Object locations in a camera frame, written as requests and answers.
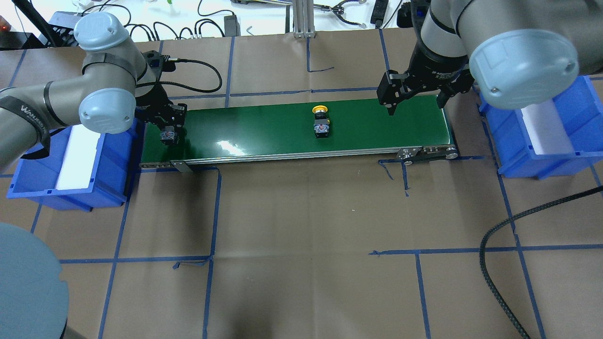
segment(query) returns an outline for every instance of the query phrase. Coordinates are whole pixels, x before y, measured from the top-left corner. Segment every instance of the white surface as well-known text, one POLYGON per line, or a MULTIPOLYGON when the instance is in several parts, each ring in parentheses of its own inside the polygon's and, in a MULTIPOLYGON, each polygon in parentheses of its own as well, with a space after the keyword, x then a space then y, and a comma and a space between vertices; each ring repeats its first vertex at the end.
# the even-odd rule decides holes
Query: white surface
POLYGON ((572 141, 567 136, 552 100, 525 107, 522 109, 522 113, 523 122, 536 154, 574 152, 572 141))
POLYGON ((92 132, 83 125, 71 128, 55 189, 81 189, 90 185, 96 145, 100 136, 99 133, 92 132))
MULTIPOLYGON (((315 0, 314 2, 316 4, 334 6, 337 5, 340 0, 315 0)), ((385 14, 385 21, 387 21, 394 13, 394 8, 398 2, 399 0, 389 1, 388 11, 385 14)), ((146 24, 152 27, 153 22, 161 21, 172 27, 176 33, 179 33, 183 27, 193 29, 195 22, 201 19, 197 14, 197 0, 172 0, 172 5, 169 5, 166 0, 157 0, 154 2, 147 2, 146 0, 114 0, 109 3, 128 7, 132 12, 132 23, 134 24, 146 24)), ((370 24, 374 3, 375 0, 367 0, 367 2, 362 5, 357 3, 346 4, 344 5, 346 11, 344 17, 352 22, 365 23, 367 25, 367 30, 374 29, 374 25, 370 24)), ((74 5, 72 0, 33 0, 33 5, 47 21, 50 20, 52 14, 56 11, 76 12, 82 10, 81 7, 74 5)), ((13 26, 13 30, 21 31, 21 24, 15 13, 13 3, 10 0, 0 0, 0 8, 2 9, 0 14, 13 26)), ((201 12, 204 14, 222 9, 233 10, 235 12, 239 23, 241 24, 241 35, 243 36, 251 34, 281 34, 285 32, 285 6, 271 4, 238 5, 232 4, 230 0, 203 0, 201 5, 201 12), (251 27, 249 30, 251 34, 246 31, 248 27, 251 27)), ((123 8, 109 7, 105 10, 115 14, 120 21, 126 23, 128 14, 123 8)), ((23 20, 25 31, 33 32, 35 35, 39 36, 40 32, 34 25, 29 22, 23 14, 20 12, 19 14, 23 20)), ((216 14, 210 18, 217 22, 220 27, 224 28, 224 15, 228 15, 228 13, 216 14)), ((361 29, 357 26, 342 23, 333 13, 323 13, 316 10, 314 11, 314 27, 316 31, 361 29)), ((396 27, 395 17, 387 27, 396 27)), ((157 31, 159 32, 160 38, 163 40, 173 38, 173 33, 161 25, 157 26, 157 31)), ((203 26, 203 36, 216 37, 218 35, 219 32, 216 28, 210 27, 210 25, 203 26)), ((147 41, 146 34, 140 28, 137 28, 134 31, 132 38, 137 42, 147 41)))

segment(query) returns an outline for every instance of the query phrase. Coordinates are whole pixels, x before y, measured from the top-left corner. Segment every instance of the power adapter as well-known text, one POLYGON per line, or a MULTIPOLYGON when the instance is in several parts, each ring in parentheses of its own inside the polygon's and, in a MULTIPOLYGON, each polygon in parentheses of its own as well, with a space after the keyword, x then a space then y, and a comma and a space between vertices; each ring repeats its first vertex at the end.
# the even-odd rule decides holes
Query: power adapter
POLYGON ((224 17, 224 36, 241 36, 241 26, 236 19, 236 15, 224 17))

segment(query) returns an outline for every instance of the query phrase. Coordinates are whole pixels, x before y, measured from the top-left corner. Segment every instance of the blue plastic bin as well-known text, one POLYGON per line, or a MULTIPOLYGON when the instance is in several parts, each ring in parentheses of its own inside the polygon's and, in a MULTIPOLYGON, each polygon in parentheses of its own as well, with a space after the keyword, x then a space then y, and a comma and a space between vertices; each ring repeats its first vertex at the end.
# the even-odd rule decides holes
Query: blue plastic bin
POLYGON ((90 184, 83 189, 55 189, 71 128, 53 136, 49 157, 19 161, 7 198, 27 198, 53 209, 86 212, 120 206, 126 200, 124 188, 136 125, 120 134, 100 136, 90 184))
POLYGON ((578 77, 553 98, 575 152, 536 154, 521 110, 492 107, 482 97, 485 113, 505 177, 567 176, 603 159, 603 105, 588 77, 578 77))

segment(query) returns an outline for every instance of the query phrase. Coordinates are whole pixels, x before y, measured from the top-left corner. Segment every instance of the yellow button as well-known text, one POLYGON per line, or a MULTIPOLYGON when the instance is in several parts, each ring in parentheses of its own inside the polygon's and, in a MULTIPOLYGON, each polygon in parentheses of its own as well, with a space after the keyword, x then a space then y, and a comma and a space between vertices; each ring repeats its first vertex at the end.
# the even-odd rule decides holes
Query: yellow button
POLYGON ((318 105, 312 109, 312 113, 316 113, 319 110, 327 112, 329 109, 326 106, 318 105))

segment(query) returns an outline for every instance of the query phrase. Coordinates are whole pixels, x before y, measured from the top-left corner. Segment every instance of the green conveyor belt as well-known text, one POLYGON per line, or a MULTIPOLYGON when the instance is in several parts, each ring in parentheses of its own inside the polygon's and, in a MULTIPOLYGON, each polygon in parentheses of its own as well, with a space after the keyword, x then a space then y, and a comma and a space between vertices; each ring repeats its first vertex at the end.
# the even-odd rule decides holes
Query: green conveyor belt
POLYGON ((432 95, 404 101, 394 116, 375 99, 191 110, 185 127, 184 142, 167 147, 159 140, 159 129, 149 124, 141 166, 390 153, 454 144, 445 113, 432 95), (330 136, 324 139, 314 136, 312 108, 318 104, 328 107, 331 120, 330 136))

